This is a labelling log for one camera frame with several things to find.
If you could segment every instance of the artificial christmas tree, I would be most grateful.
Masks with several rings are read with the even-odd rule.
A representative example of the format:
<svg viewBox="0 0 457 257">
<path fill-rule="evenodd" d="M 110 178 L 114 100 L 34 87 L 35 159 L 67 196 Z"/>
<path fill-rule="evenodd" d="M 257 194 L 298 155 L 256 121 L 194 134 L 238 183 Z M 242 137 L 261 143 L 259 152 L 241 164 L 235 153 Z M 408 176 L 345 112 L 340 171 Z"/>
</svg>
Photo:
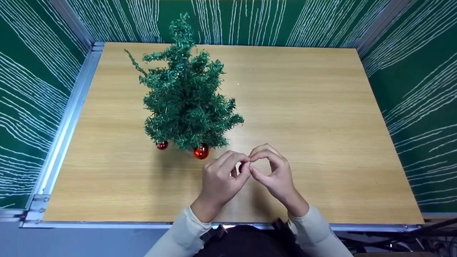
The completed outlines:
<svg viewBox="0 0 457 257">
<path fill-rule="evenodd" d="M 193 149 L 194 155 L 204 159 L 208 148 L 227 146 L 223 134 L 243 123 L 243 117 L 234 114 L 235 99 L 226 99 L 217 93 L 224 74 L 223 64 L 210 61 L 205 51 L 191 55 L 195 45 L 187 14 L 172 22 L 170 33 L 174 43 L 165 51 L 145 54 L 143 61 L 165 60 L 168 68 L 145 71 L 125 50 L 133 65 L 143 75 L 140 83 L 151 91 L 143 102 L 153 114 L 146 118 L 144 130 L 159 149 L 174 142 L 180 149 Z"/>
</svg>

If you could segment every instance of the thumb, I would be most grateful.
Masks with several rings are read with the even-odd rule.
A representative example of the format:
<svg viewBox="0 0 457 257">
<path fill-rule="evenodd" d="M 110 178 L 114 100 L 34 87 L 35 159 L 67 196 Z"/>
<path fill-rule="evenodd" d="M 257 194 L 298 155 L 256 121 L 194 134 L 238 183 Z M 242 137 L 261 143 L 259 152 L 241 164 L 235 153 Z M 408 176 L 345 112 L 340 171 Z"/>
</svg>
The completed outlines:
<svg viewBox="0 0 457 257">
<path fill-rule="evenodd" d="M 265 176 L 262 174 L 262 172 L 260 172 L 256 167 L 254 166 L 251 166 L 250 167 L 250 171 L 251 171 L 251 174 L 252 174 L 252 177 L 257 180 L 258 182 L 260 182 L 260 184 L 266 186 L 266 184 L 268 183 L 268 179 L 270 177 L 268 176 Z"/>
<path fill-rule="evenodd" d="M 251 173 L 249 172 L 250 165 L 250 162 L 246 162 L 241 167 L 241 172 L 235 180 L 238 183 L 239 187 L 243 187 L 251 176 Z"/>
</svg>

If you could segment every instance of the hand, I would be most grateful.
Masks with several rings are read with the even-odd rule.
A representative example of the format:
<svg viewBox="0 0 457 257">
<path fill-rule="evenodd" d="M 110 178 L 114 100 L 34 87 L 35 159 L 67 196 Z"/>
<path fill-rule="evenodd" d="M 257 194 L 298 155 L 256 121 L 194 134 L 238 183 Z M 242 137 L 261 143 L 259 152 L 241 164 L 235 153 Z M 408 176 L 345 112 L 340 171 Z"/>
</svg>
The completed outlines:
<svg viewBox="0 0 457 257">
<path fill-rule="evenodd" d="M 202 191 L 191 205 L 201 222 L 211 222 L 246 184 L 251 176 L 249 161 L 245 154 L 227 151 L 202 168 Z M 240 174 L 235 168 L 238 162 L 245 162 Z"/>
<path fill-rule="evenodd" d="M 309 211 L 309 204 L 295 189 L 289 162 L 269 144 L 259 145 L 249 154 L 250 161 L 267 158 L 270 161 L 271 174 L 263 175 L 251 166 L 252 177 L 264 185 L 273 197 L 278 199 L 294 217 L 302 217 Z"/>
</svg>

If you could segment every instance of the person's left hand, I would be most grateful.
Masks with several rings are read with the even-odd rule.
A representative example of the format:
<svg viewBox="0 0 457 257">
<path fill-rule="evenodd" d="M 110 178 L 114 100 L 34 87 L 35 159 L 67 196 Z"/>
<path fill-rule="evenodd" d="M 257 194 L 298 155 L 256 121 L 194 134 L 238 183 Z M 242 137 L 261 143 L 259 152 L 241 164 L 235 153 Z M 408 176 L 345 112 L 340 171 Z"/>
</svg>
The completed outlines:
<svg viewBox="0 0 457 257">
<path fill-rule="evenodd" d="M 191 205 L 201 222 L 211 222 L 246 184 L 251 176 L 249 161 L 245 154 L 227 151 L 202 168 L 202 191 Z M 235 168 L 238 162 L 245 162 L 240 174 Z"/>
</svg>

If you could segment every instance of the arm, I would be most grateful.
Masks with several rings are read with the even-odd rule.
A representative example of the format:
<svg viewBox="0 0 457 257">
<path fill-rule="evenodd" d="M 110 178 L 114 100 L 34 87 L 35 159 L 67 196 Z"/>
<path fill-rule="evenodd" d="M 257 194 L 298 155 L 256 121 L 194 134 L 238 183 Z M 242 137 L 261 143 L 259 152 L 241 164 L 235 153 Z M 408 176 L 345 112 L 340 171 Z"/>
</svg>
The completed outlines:
<svg viewBox="0 0 457 257">
<path fill-rule="evenodd" d="M 351 252 L 336 237 L 316 207 L 310 206 L 308 213 L 299 218 L 289 213 L 287 224 L 295 235 L 295 242 L 309 256 L 352 257 Z"/>
<path fill-rule="evenodd" d="M 289 214 L 287 222 L 295 235 L 296 243 L 311 257 L 349 257 L 352 254 L 335 236 L 329 223 L 295 189 L 288 161 L 269 144 L 254 148 L 249 155 L 251 162 L 268 159 L 271 174 L 263 175 L 254 166 L 250 167 L 252 177 L 266 186 Z"/>
<path fill-rule="evenodd" d="M 203 248 L 200 236 L 208 232 L 211 223 L 202 223 L 190 207 L 176 217 L 171 228 L 146 253 L 145 257 L 190 257 Z"/>
<path fill-rule="evenodd" d="M 145 257 L 191 257 L 203 249 L 200 236 L 211 228 L 211 221 L 222 207 L 246 184 L 250 163 L 237 174 L 235 165 L 249 162 L 245 154 L 227 151 L 202 169 L 202 191 L 190 207 L 176 217 L 172 227 L 146 253 Z"/>
</svg>

